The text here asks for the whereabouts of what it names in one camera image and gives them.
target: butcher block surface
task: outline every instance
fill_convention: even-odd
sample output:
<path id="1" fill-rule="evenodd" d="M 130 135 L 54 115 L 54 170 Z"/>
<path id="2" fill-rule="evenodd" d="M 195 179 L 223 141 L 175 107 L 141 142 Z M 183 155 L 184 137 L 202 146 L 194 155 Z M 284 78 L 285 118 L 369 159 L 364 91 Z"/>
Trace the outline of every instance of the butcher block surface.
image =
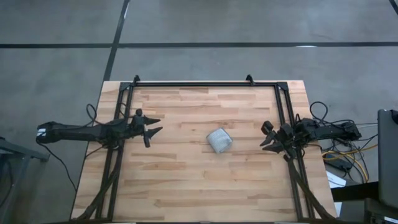
<path id="1" fill-rule="evenodd" d="M 287 82 L 294 113 L 310 118 L 303 81 Z M 98 121 L 113 119 L 119 84 L 104 82 Z M 147 128 L 163 126 L 163 130 L 152 138 L 150 148 L 140 136 L 126 141 L 113 221 L 296 220 L 283 153 L 259 147 L 265 139 L 261 124 L 269 120 L 275 129 L 280 126 L 273 87 L 134 88 L 131 114 L 137 108 L 161 119 Z M 222 154 L 215 154 L 206 141 L 217 128 L 224 128 L 233 139 L 232 147 Z M 87 153 L 99 147 L 90 143 Z M 101 149 L 84 162 L 72 217 L 79 216 L 98 193 L 105 158 L 106 150 Z M 319 148 L 307 147 L 304 161 L 311 190 L 336 215 Z M 306 214 L 303 194 L 300 197 Z"/>

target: power cord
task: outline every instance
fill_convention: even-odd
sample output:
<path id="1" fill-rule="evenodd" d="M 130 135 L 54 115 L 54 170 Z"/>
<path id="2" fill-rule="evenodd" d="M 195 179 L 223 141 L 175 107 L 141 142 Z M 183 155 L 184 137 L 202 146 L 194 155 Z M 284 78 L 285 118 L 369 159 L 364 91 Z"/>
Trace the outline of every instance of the power cord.
<path id="1" fill-rule="evenodd" d="M 319 118 L 318 116 L 315 116 L 314 113 L 313 113 L 312 109 L 313 109 L 313 106 L 316 105 L 316 104 L 321 104 L 321 105 L 323 105 L 325 107 L 325 114 L 321 118 Z M 341 128 L 341 127 L 336 126 L 335 123 L 347 122 L 347 121 L 351 122 L 352 125 L 360 125 L 360 124 L 370 124 L 370 125 L 372 125 L 372 124 L 377 124 L 377 123 L 360 123 L 360 124 L 356 124 L 351 119 L 342 119 L 342 120 L 338 120 L 338 121 L 334 121 L 334 122 L 326 121 L 325 118 L 326 118 L 326 116 L 327 116 L 327 114 L 329 112 L 329 109 L 328 109 L 327 105 L 324 104 L 321 101 L 316 101 L 316 102 L 312 103 L 310 105 L 310 112 L 311 112 L 311 115 L 314 117 L 314 119 L 318 120 L 319 124 L 322 124 L 322 125 L 330 124 L 330 125 L 332 125 L 334 127 L 337 127 L 337 128 Z M 300 120 L 300 116 L 296 115 L 295 120 Z M 325 154 L 333 154 L 333 153 L 339 154 L 339 156 L 337 156 L 335 158 L 330 158 L 330 159 L 324 158 L 324 160 L 326 160 L 326 161 L 340 159 L 340 158 L 344 157 L 351 164 L 351 167 L 354 167 L 359 172 L 359 174 L 360 174 L 360 176 L 361 176 L 361 178 L 363 180 L 363 183 L 364 183 L 364 182 L 368 182 L 369 181 L 369 171 L 368 171 L 368 167 L 367 167 L 367 165 L 365 163 L 364 155 L 363 155 L 362 151 L 369 150 L 369 149 L 374 149 L 377 146 L 377 144 L 376 144 L 376 145 L 373 145 L 373 146 L 365 148 L 369 144 L 369 142 L 372 141 L 372 139 L 374 139 L 376 136 L 377 136 L 377 134 L 371 136 L 368 139 L 357 140 L 357 141 L 367 141 L 367 143 L 362 148 L 359 148 L 359 147 L 355 146 L 355 144 L 353 142 L 351 142 L 351 141 L 346 142 L 347 145 L 350 148 L 350 150 L 348 152 L 341 152 L 340 150 L 338 150 L 336 148 L 336 146 L 341 144 L 341 143 L 335 144 L 334 139 L 332 139 L 332 144 L 333 145 L 331 147 L 329 147 L 329 148 L 322 149 L 321 146 L 319 146 L 319 145 L 316 145 L 316 146 L 320 147 L 321 151 L 324 151 L 324 153 L 322 154 L 323 156 Z M 364 165 L 365 168 L 356 160 L 356 158 L 355 158 L 355 154 L 356 153 L 359 153 L 359 155 L 361 156 L 360 160 L 362 160 L 363 165 Z"/>
<path id="2" fill-rule="evenodd" d="M 73 183 L 72 178 L 71 178 L 70 175 L 69 175 L 69 170 L 68 170 L 68 168 L 67 168 L 67 165 L 65 165 L 65 163 L 62 161 L 62 159 L 60 159 L 58 156 L 56 156 L 47 146 L 41 144 L 37 139 L 36 139 L 36 143 L 37 143 L 38 145 L 42 146 L 43 148 L 45 148 L 45 150 L 47 150 L 54 158 L 58 159 L 58 160 L 62 163 L 62 165 L 63 165 L 64 168 L 65 168 L 65 171 L 67 172 L 69 181 L 70 181 L 70 183 L 72 184 L 73 189 L 75 189 L 75 192 L 77 193 L 76 185 Z"/>
<path id="3" fill-rule="evenodd" d="M 94 111 L 94 116 L 91 115 L 89 109 L 92 109 L 92 110 Z M 121 109 L 119 110 L 119 112 L 120 112 L 123 116 L 125 116 L 124 113 L 121 111 Z M 86 124 L 84 124 L 84 125 L 82 125 L 82 126 L 73 127 L 73 128 L 68 128 L 68 129 L 85 128 L 85 127 L 87 127 L 87 126 L 89 126 L 89 125 L 91 125 L 91 124 L 94 124 L 94 123 L 97 123 L 97 124 L 99 124 L 99 125 L 114 126 L 114 125 L 119 125 L 119 124 L 121 124 L 122 122 L 124 122 L 126 119 L 128 119 L 128 118 L 124 118 L 124 119 L 120 120 L 120 122 L 113 123 L 113 124 L 104 124 L 104 123 L 101 123 L 101 122 L 99 122 L 99 121 L 96 120 L 96 119 L 97 119 L 97 115 L 98 115 L 98 114 L 97 114 L 97 110 L 96 110 L 95 107 L 94 107 L 92 104 L 90 104 L 90 103 L 88 103 L 88 104 L 86 105 L 86 113 L 87 113 L 88 117 L 91 119 L 90 122 L 88 122 L 88 123 L 86 123 Z M 76 185 L 73 183 L 72 178 L 70 177 L 70 174 L 69 174 L 68 167 L 65 165 L 65 163 L 64 163 L 58 156 L 56 156 L 47 146 L 45 146 L 45 145 L 41 144 L 40 142 L 38 142 L 37 139 L 36 139 L 36 143 L 37 143 L 38 145 L 42 146 L 43 148 L 45 148 L 45 150 L 47 150 L 53 157 L 55 157 L 56 159 L 58 159 L 58 160 L 62 163 L 62 165 L 63 165 L 64 168 L 65 168 L 65 171 L 67 172 L 68 179 L 69 179 L 70 183 L 71 183 L 72 186 L 73 186 L 73 189 L 75 190 L 75 192 L 77 192 Z M 89 155 L 91 155 L 92 153 L 94 153 L 94 152 L 96 152 L 96 151 L 102 149 L 103 147 L 105 147 L 105 146 L 101 146 L 100 148 L 95 149 L 94 151 L 90 152 L 89 154 L 87 154 L 87 155 L 85 156 L 85 159 L 86 159 Z"/>

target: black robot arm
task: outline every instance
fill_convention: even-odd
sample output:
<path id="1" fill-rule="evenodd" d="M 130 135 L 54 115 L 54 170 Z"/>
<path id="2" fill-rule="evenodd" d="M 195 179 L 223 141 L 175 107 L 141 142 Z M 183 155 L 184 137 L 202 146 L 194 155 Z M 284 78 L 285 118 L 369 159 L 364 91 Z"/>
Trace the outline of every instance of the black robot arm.
<path id="1" fill-rule="evenodd" d="M 266 140 L 260 144 L 262 150 L 280 153 L 287 151 L 287 154 L 295 157 L 293 148 L 304 147 L 308 143 L 323 139 L 342 139 L 347 141 L 358 140 L 362 137 L 356 125 L 350 121 L 342 124 L 325 124 L 320 126 L 312 119 L 304 118 L 297 122 L 293 127 L 283 124 L 278 132 L 270 121 L 265 121 L 261 131 L 267 136 Z"/>
<path id="2" fill-rule="evenodd" d="M 131 123 L 127 119 L 115 119 L 105 124 L 95 126 L 76 126 L 56 123 L 54 121 L 41 124 L 37 127 L 37 141 L 51 143 L 59 140 L 96 141 L 106 147 L 116 147 L 119 140 L 143 136 L 146 147 L 150 147 L 149 139 L 162 127 L 146 130 L 146 125 L 159 122 L 142 115 L 138 109 L 132 117 Z"/>

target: black metal frame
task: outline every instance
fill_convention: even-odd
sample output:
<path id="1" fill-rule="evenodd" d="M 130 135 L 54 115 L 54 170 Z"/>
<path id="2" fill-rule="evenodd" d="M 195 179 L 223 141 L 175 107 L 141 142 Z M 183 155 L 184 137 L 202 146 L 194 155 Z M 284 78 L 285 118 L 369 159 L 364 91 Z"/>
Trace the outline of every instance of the black metal frame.
<path id="1" fill-rule="evenodd" d="M 275 97 L 276 97 L 276 103 L 277 103 L 277 108 L 278 108 L 280 124 L 284 124 L 286 122 L 285 116 L 284 116 L 284 109 L 282 106 L 282 98 L 280 96 L 280 91 L 283 91 L 283 93 L 285 95 L 287 112 L 289 115 L 289 121 L 291 124 L 294 124 L 294 112 L 293 112 L 293 107 L 292 107 L 292 102 L 290 99 L 289 87 L 288 87 L 287 82 L 255 82 L 253 80 L 252 76 L 250 76 L 250 75 L 248 75 L 246 77 L 246 80 L 243 82 L 140 82 L 140 78 L 138 76 L 136 76 L 134 78 L 133 82 L 131 82 L 131 83 L 130 82 L 122 82 L 120 84 L 118 100 L 116 102 L 116 109 L 114 112 L 114 119 L 119 118 L 121 105 L 123 102 L 123 96 L 126 91 L 128 91 L 128 95 L 127 95 L 127 102 L 126 102 L 126 107 L 125 107 L 125 111 L 124 111 L 124 117 L 126 119 L 128 119 L 129 109 L 130 109 L 131 103 L 132 103 L 132 94 L 134 91 L 134 87 L 161 87 L 161 86 L 240 86 L 240 87 L 268 86 L 268 87 L 273 88 L 275 91 Z M 108 153 L 106 155 L 106 160 L 105 160 L 105 165 L 104 165 L 103 178 L 101 181 L 101 188 L 99 190 L 99 193 L 93 200 L 93 202 L 89 205 L 91 213 L 94 210 L 96 210 L 95 219 L 91 219 L 91 220 L 83 219 L 83 220 L 77 220 L 77 221 L 73 220 L 74 223 L 104 223 L 104 222 L 112 221 L 113 213 L 114 213 L 114 206 L 116 203 L 116 193 L 118 190 L 119 173 L 121 170 L 123 150 L 124 150 L 124 140 L 121 141 L 119 147 L 116 150 L 108 149 Z M 109 174 L 110 168 L 111 168 L 112 156 L 113 156 L 114 151 L 117 151 L 116 162 L 114 165 L 114 169 Z M 298 158 L 297 158 L 298 169 L 299 169 L 300 175 L 303 178 L 303 181 L 305 182 L 305 184 L 308 185 L 307 173 L 305 171 L 305 166 L 304 166 L 303 157 L 301 155 L 301 150 L 298 149 L 297 153 L 298 153 Z M 296 181 L 292 178 L 292 175 L 290 175 L 290 181 L 292 183 L 292 193 L 293 193 L 293 200 L 294 200 L 294 204 L 295 204 L 297 219 L 301 220 L 303 218 L 303 213 L 302 213 L 302 205 L 300 203 L 300 197 L 299 197 L 299 188 L 297 187 Z M 106 214 L 106 218 L 103 218 L 102 217 L 103 202 L 104 202 L 103 196 L 108 191 L 108 189 L 110 188 L 111 185 L 112 185 L 112 189 L 111 189 L 111 196 L 110 196 L 110 200 L 109 200 L 108 212 Z M 306 205 L 307 205 L 307 210 L 308 210 L 308 217 L 315 218 L 313 207 L 308 198 L 306 198 Z"/>
<path id="2" fill-rule="evenodd" d="M 0 137 L 0 150 L 3 151 L 2 153 L 0 153 L 0 157 L 6 156 L 6 160 L 18 160 L 18 162 L 16 162 L 16 169 L 13 169 L 14 177 L 12 178 L 13 180 L 10 183 L 10 191 L 4 201 L 3 207 L 0 209 L 0 222 L 9 223 L 11 209 L 15 204 L 18 190 L 21 187 L 21 182 L 25 176 L 27 166 L 29 165 L 30 160 L 35 158 L 40 160 L 40 162 L 47 162 L 49 160 L 50 154 L 41 153 L 22 146 L 18 146 L 16 144 L 6 141 L 2 137 Z"/>

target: wire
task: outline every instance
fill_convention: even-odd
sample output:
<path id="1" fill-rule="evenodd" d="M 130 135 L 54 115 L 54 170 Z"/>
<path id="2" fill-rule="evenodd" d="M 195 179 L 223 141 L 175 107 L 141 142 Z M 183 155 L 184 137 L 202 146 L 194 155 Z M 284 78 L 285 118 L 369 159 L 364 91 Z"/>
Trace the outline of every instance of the wire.
<path id="1" fill-rule="evenodd" d="M 12 187 L 13 187 L 13 185 L 14 185 L 14 181 L 13 181 L 13 177 L 12 177 L 12 168 L 11 168 L 11 163 L 10 163 L 10 161 L 6 161 L 6 164 L 7 164 L 7 166 L 8 166 L 8 174 L 9 174 L 9 176 L 10 176 L 10 187 L 8 188 L 8 191 L 7 191 L 7 194 L 6 194 L 6 196 L 5 196 L 5 198 L 1 201 L 1 203 L 0 203 L 0 208 L 4 205 L 4 203 L 6 202 L 6 200 L 7 200 L 7 198 L 8 198 L 8 196 L 10 195 L 10 192 L 11 192 L 11 189 L 12 189 Z"/>
<path id="2" fill-rule="evenodd" d="M 354 154 L 354 153 L 361 152 L 361 151 L 365 151 L 365 150 L 374 149 L 376 146 L 377 146 L 377 144 L 375 144 L 375 145 L 373 145 L 373 146 L 371 146 L 371 147 L 367 147 L 367 148 L 365 148 L 365 149 L 358 149 L 358 150 L 350 151 L 350 152 L 327 151 L 327 152 L 324 152 L 322 155 L 338 153 L 338 154 L 341 154 L 341 155 L 343 156 L 343 155 Z M 325 158 L 324 160 L 335 160 L 335 159 L 339 159 L 339 158 L 336 158 L 336 157 L 335 157 L 335 158 Z"/>
<path id="3" fill-rule="evenodd" d="M 365 183 L 367 183 L 367 182 L 369 181 L 369 177 L 368 177 L 368 175 L 366 174 L 365 169 L 363 169 L 363 166 L 362 166 L 356 159 L 354 159 L 354 157 L 352 157 L 352 156 L 350 156 L 350 155 L 345 155 L 345 156 L 348 156 L 349 158 L 353 159 L 354 162 L 359 166 L 359 168 L 361 168 L 362 173 L 363 173 L 364 176 L 365 176 Z"/>
<path id="4" fill-rule="evenodd" d="M 377 124 L 370 124 L 370 125 L 366 125 L 366 126 L 357 126 L 357 128 L 371 128 L 371 127 L 377 127 Z"/>
<path id="5" fill-rule="evenodd" d="M 70 183 L 73 185 L 73 189 L 75 189 L 75 192 L 77 192 L 76 185 L 73 183 L 72 178 L 70 178 L 67 165 L 65 165 L 65 163 L 64 163 L 58 156 L 56 156 L 47 146 L 41 144 L 41 143 L 37 140 L 37 138 L 36 138 L 36 143 L 37 143 L 38 145 L 42 146 L 43 148 L 45 148 L 53 157 L 55 157 L 56 159 L 58 159 L 58 160 L 62 163 L 62 165 L 64 166 L 64 168 L 65 168 L 65 170 L 66 170 L 66 172 L 67 172 L 69 181 L 70 181 Z"/>
<path id="6" fill-rule="evenodd" d="M 92 108 L 92 109 L 93 109 L 93 111 L 94 111 L 94 117 L 91 116 L 91 114 L 90 114 L 88 108 Z M 84 125 L 81 125 L 81 126 L 70 127 L 70 128 L 64 128 L 64 129 L 71 130 L 71 129 L 85 128 L 85 127 L 87 127 L 87 126 L 93 124 L 93 123 L 95 122 L 96 117 L 97 117 L 97 111 L 95 110 L 95 108 L 94 108 L 94 106 L 93 106 L 92 104 L 88 103 L 88 104 L 86 105 L 86 113 L 87 113 L 88 117 L 91 119 L 90 122 L 88 122 L 88 123 L 86 123 L 86 124 L 84 124 Z"/>
<path id="7" fill-rule="evenodd" d="M 296 117 L 295 117 L 295 119 L 294 119 L 294 123 L 297 124 L 297 123 L 300 122 L 300 121 L 301 121 L 300 115 L 299 115 L 299 114 L 296 114 Z"/>
<path id="8" fill-rule="evenodd" d="M 333 181 L 331 181 L 331 180 L 329 180 L 329 182 L 331 182 L 331 183 L 333 183 L 333 184 L 336 184 L 336 185 L 338 185 L 338 186 L 340 186 L 340 187 L 345 187 L 345 185 L 337 184 L 336 182 L 333 182 Z"/>
<path id="9" fill-rule="evenodd" d="M 94 151 L 90 152 L 89 154 L 87 154 L 87 155 L 85 156 L 85 159 L 87 159 L 87 157 L 88 157 L 89 155 L 91 155 L 92 153 L 94 153 L 94 152 L 96 152 L 96 151 L 98 151 L 98 150 L 100 150 L 100 149 L 102 149 L 102 148 L 104 148 L 104 147 L 105 147 L 105 146 L 101 146 L 101 147 L 95 149 Z"/>
<path id="10" fill-rule="evenodd" d="M 321 104 L 321 105 L 323 105 L 323 106 L 325 107 L 325 114 L 322 116 L 322 118 L 319 118 L 319 117 L 317 117 L 317 116 L 314 115 L 314 113 L 313 113 L 313 111 L 312 111 L 312 107 L 313 107 L 315 104 Z M 338 121 L 334 121 L 334 122 L 325 121 L 325 118 L 326 118 L 327 114 L 329 113 L 329 109 L 328 109 L 327 105 L 326 105 L 324 102 L 321 102 L 321 101 L 315 101 L 315 102 L 313 102 L 313 103 L 310 105 L 310 113 L 311 113 L 311 115 L 312 115 L 315 119 L 319 120 L 319 122 L 320 122 L 321 124 L 323 124 L 323 125 L 325 125 L 325 123 L 326 123 L 326 124 L 330 124 L 330 125 L 332 125 L 332 126 L 334 126 L 334 127 L 336 127 L 336 128 L 340 128 L 340 129 L 349 128 L 349 127 L 351 127 L 351 126 L 348 126 L 348 127 L 340 127 L 340 126 L 335 125 L 335 123 L 339 123 L 339 122 L 344 122 L 344 121 L 345 121 L 345 122 L 350 122 L 352 126 L 355 125 L 355 122 L 354 122 L 352 119 L 342 119 L 342 120 L 338 120 Z"/>
<path id="11" fill-rule="evenodd" d="M 305 150 L 304 148 L 301 148 L 301 158 L 304 158 L 304 155 L 305 155 Z"/>
<path id="12" fill-rule="evenodd" d="M 367 141 L 367 140 L 370 140 L 370 139 L 374 139 L 376 136 L 378 136 L 378 134 L 375 134 L 374 136 L 372 136 L 370 138 L 367 138 L 367 139 L 359 139 L 359 140 L 354 140 L 354 141 Z"/>
<path id="13" fill-rule="evenodd" d="M 371 139 L 369 139 L 369 140 L 368 140 L 368 141 L 365 143 L 365 145 L 364 145 L 364 146 L 362 146 L 362 148 L 360 149 L 360 151 L 363 151 L 363 150 L 368 150 L 368 149 L 372 149 L 372 148 L 376 147 L 376 146 L 377 146 L 377 144 L 375 144 L 375 145 L 373 145 L 373 146 L 370 146 L 370 147 L 367 147 L 367 148 L 365 148 L 365 146 L 366 146 L 366 145 L 368 145 L 368 144 L 369 144 L 369 142 L 371 142 L 373 138 L 375 138 L 375 136 L 373 136 Z M 361 154 L 361 153 L 360 153 L 360 155 L 361 155 L 361 159 L 362 159 L 362 161 L 363 161 L 363 164 L 364 164 L 364 166 L 365 166 L 366 173 L 367 173 L 367 174 L 368 174 L 368 176 L 369 176 L 368 167 L 367 167 L 367 165 L 366 165 L 366 162 L 365 162 L 365 160 L 363 159 L 363 157 L 364 157 L 364 156 L 362 156 L 362 154 Z"/>
<path id="14" fill-rule="evenodd" d="M 356 124 L 356 125 L 363 125 L 363 124 L 378 124 L 378 123 L 360 123 L 360 124 Z"/>
<path id="15" fill-rule="evenodd" d="M 359 173 L 359 176 L 361 177 L 361 180 L 362 180 L 362 184 L 364 184 L 365 183 L 365 180 L 364 180 L 364 178 L 363 178 L 363 176 L 362 176 L 362 173 L 361 173 L 361 171 L 354 165 L 355 164 L 355 154 L 354 154 L 354 160 L 351 162 L 346 156 L 344 157 L 344 159 L 346 159 L 347 160 L 347 162 L 349 162 L 350 164 L 351 164 L 351 168 L 352 167 L 354 167 L 354 169 L 356 169 L 356 171 L 358 171 L 358 173 Z M 346 174 L 348 174 L 348 177 L 352 180 L 352 181 L 354 181 L 355 182 L 355 180 L 353 179 L 353 177 L 351 176 L 351 173 L 350 173 L 350 171 L 346 171 Z"/>
<path id="16" fill-rule="evenodd" d="M 359 155 L 361 156 L 361 160 L 362 160 L 362 162 L 363 162 L 363 165 L 365 166 L 365 171 L 366 171 L 366 174 L 368 175 L 368 179 L 366 180 L 366 183 L 369 181 L 369 171 L 368 171 L 368 167 L 367 167 L 367 165 L 366 165 L 366 162 L 365 162 L 365 160 L 363 159 L 363 155 L 362 155 L 362 152 L 359 152 Z"/>
<path id="17" fill-rule="evenodd" d="M 94 116 L 92 116 L 92 115 L 90 114 L 90 112 L 89 112 L 89 110 L 88 110 L 89 107 L 94 111 Z M 93 106 L 92 104 L 90 104 L 90 103 L 86 105 L 86 113 L 87 113 L 88 117 L 91 119 L 90 122 L 91 122 L 91 123 L 97 123 L 97 124 L 100 124 L 100 125 L 114 126 L 114 125 L 119 125 L 119 124 L 125 122 L 125 120 L 128 119 L 128 118 L 125 117 L 124 113 L 121 112 L 121 110 L 119 110 L 119 112 L 120 112 L 121 114 L 123 114 L 123 116 L 124 116 L 123 119 L 121 119 L 121 120 L 120 120 L 119 122 L 117 122 L 117 123 L 105 124 L 105 123 L 101 123 L 101 122 L 99 122 L 99 121 L 96 120 L 96 119 L 97 119 L 97 110 L 94 108 L 94 106 Z"/>

